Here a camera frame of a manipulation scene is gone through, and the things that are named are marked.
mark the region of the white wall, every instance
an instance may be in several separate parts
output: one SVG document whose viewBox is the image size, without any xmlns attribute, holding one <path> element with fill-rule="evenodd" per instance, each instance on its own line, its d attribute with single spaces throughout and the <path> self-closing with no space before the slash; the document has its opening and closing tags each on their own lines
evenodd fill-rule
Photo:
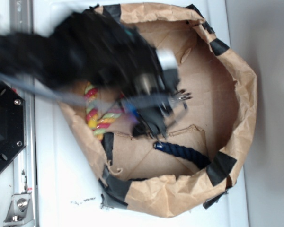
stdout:
<svg viewBox="0 0 284 227">
<path fill-rule="evenodd" d="M 232 48 L 258 75 L 245 163 L 250 227 L 284 226 L 284 0 L 226 0 Z"/>
</svg>

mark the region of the cardboard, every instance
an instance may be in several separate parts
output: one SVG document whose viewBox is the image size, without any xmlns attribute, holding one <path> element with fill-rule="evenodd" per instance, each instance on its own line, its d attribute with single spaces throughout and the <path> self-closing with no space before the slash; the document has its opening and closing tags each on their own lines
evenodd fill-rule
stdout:
<svg viewBox="0 0 284 227">
<path fill-rule="evenodd" d="M 78 144 L 101 182 L 106 168 L 113 177 L 132 181 L 122 202 L 127 209 L 160 217 L 173 217 L 235 185 L 254 134 L 257 109 L 257 78 L 253 70 L 232 49 L 215 56 L 215 34 L 204 29 L 205 19 L 191 9 L 158 4 L 121 5 L 120 21 L 136 26 L 145 39 L 157 48 L 173 50 L 181 82 L 193 98 L 189 111 L 168 131 L 168 141 L 192 147 L 211 161 L 218 151 L 237 161 L 229 177 L 213 183 L 206 169 L 153 148 L 155 140 L 130 135 L 133 122 L 120 117 L 109 128 L 115 133 L 113 164 L 110 165 L 101 143 L 93 137 L 84 120 L 84 111 L 61 104 Z M 83 95 L 84 84 L 76 94 Z"/>
</svg>

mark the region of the colorful rope toy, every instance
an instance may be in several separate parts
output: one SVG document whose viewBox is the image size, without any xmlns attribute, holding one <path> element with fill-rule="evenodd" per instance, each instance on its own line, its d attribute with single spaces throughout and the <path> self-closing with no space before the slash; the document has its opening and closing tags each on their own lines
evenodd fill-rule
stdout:
<svg viewBox="0 0 284 227">
<path fill-rule="evenodd" d="M 98 89 L 89 83 L 85 89 L 84 95 L 84 98 L 87 101 L 86 121 L 88 126 L 93 130 L 94 136 L 101 141 L 107 128 L 121 116 L 123 110 L 111 108 L 101 117 L 101 119 L 99 119 L 98 109 L 95 106 L 97 96 Z"/>
</svg>

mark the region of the bolt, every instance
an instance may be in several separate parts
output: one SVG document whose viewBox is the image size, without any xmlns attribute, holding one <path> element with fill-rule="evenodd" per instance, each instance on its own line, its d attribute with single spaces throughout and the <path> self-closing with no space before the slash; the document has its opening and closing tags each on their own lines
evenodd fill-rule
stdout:
<svg viewBox="0 0 284 227">
<path fill-rule="evenodd" d="M 14 215 L 14 216 L 12 217 L 12 220 L 13 220 L 13 221 L 18 221 L 18 220 L 19 220 L 19 215 Z"/>
<path fill-rule="evenodd" d="M 21 100 L 20 99 L 15 99 L 14 104 L 15 105 L 21 105 Z"/>
<path fill-rule="evenodd" d="M 19 199 L 17 202 L 17 206 L 19 207 L 19 209 L 25 209 L 27 204 L 28 202 L 26 199 Z"/>
</svg>

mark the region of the cardboard bottom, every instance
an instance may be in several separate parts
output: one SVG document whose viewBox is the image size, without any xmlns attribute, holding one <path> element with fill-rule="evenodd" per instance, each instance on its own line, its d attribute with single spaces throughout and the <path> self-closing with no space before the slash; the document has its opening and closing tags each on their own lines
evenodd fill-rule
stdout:
<svg viewBox="0 0 284 227">
<path fill-rule="evenodd" d="M 187 101 L 188 112 L 178 124 L 168 129 L 166 142 L 194 148 L 212 160 L 227 144 L 238 114 L 231 75 L 186 21 L 154 21 L 135 26 L 149 43 L 173 50 L 181 79 L 178 89 L 192 93 L 193 98 Z M 84 88 L 80 84 L 75 92 L 82 93 Z M 100 94 L 102 99 L 109 100 L 111 92 L 102 90 Z M 84 110 L 75 111 L 84 118 Z M 181 107 L 177 107 L 175 115 L 180 111 Z M 124 114 L 108 128 L 115 133 L 110 167 L 114 176 L 129 180 L 161 175 L 178 177 L 199 171 L 190 161 L 155 150 L 153 143 L 156 140 L 133 138 L 131 131 L 135 121 L 132 119 Z"/>
</svg>

